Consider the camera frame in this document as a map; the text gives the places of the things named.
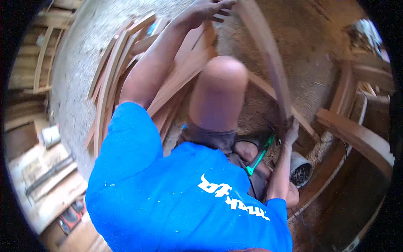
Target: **hand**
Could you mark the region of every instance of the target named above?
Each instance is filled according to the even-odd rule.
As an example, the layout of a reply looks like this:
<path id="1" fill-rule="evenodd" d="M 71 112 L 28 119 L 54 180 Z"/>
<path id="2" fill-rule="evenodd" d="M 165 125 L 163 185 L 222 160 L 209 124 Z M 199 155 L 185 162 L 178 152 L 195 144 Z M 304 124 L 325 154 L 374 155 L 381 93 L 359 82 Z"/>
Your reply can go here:
<path id="1" fill-rule="evenodd" d="M 223 19 L 214 17 L 215 14 L 229 16 L 229 13 L 222 9 L 231 9 L 237 0 L 196 0 L 189 5 L 177 18 L 180 22 L 188 25 L 189 30 L 199 27 L 204 21 L 212 20 L 224 22 Z"/>
<path id="2" fill-rule="evenodd" d="M 282 137 L 282 143 L 290 147 L 298 138 L 299 122 L 294 116 L 291 116 L 284 126 L 285 134 Z"/>

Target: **knee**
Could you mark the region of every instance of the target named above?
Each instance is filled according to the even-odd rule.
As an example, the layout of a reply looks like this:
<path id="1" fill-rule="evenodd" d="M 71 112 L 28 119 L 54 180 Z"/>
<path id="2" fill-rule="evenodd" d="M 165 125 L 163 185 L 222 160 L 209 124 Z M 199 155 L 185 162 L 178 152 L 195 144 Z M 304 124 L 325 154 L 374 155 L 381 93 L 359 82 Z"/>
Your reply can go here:
<path id="1" fill-rule="evenodd" d="M 238 89 L 244 91 L 249 73 L 245 65 L 230 56 L 218 56 L 210 60 L 204 67 L 200 78 L 206 80 L 215 89 Z"/>

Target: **foot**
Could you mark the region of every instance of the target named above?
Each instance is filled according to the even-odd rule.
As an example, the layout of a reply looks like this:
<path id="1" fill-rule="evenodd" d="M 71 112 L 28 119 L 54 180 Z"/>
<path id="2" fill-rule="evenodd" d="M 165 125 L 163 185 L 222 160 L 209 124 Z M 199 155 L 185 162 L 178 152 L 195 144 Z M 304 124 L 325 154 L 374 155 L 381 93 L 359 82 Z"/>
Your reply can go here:
<path id="1" fill-rule="evenodd" d="M 258 148 L 253 143 L 241 141 L 235 144 L 235 153 L 246 162 L 252 162 L 258 152 Z"/>

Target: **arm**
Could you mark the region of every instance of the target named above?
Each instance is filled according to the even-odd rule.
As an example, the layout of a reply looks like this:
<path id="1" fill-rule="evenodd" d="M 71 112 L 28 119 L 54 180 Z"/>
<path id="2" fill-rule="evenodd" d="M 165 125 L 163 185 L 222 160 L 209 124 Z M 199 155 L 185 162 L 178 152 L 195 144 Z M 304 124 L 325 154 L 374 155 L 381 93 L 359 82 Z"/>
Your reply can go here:
<path id="1" fill-rule="evenodd" d="M 293 151 L 291 146 L 298 138 L 299 123 L 294 117 L 292 117 L 290 125 L 291 126 L 288 127 L 288 131 L 283 138 L 280 157 L 278 158 L 276 168 L 269 182 L 266 201 L 274 198 L 285 200 L 288 196 L 291 152 Z"/>
<path id="2" fill-rule="evenodd" d="M 209 19 L 222 22 L 213 15 L 228 15 L 221 9 L 230 9 L 235 2 L 197 0 L 175 17 L 130 71 L 120 93 L 120 104 L 134 102 L 148 109 L 187 33 Z"/>

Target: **leg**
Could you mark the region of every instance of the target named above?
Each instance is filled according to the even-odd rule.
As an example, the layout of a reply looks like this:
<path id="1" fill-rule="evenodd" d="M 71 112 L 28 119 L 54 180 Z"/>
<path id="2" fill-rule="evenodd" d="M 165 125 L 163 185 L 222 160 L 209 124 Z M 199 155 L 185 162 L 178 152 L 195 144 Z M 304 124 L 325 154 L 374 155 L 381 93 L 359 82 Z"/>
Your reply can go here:
<path id="1" fill-rule="evenodd" d="M 252 162 L 252 160 L 258 154 L 258 148 L 253 143 L 238 142 L 235 145 L 235 152 L 246 162 Z M 268 167 L 264 162 L 260 162 L 255 169 L 265 174 L 267 183 L 270 179 L 270 175 L 273 169 L 271 167 Z M 285 202 L 287 203 L 287 208 L 295 207 L 299 202 L 298 189 L 291 182 L 289 182 L 289 192 L 287 198 L 285 199 Z"/>
<path id="2" fill-rule="evenodd" d="M 193 91 L 189 118 L 208 131 L 231 131 L 241 113 L 248 71 L 229 56 L 212 59 L 200 73 Z"/>

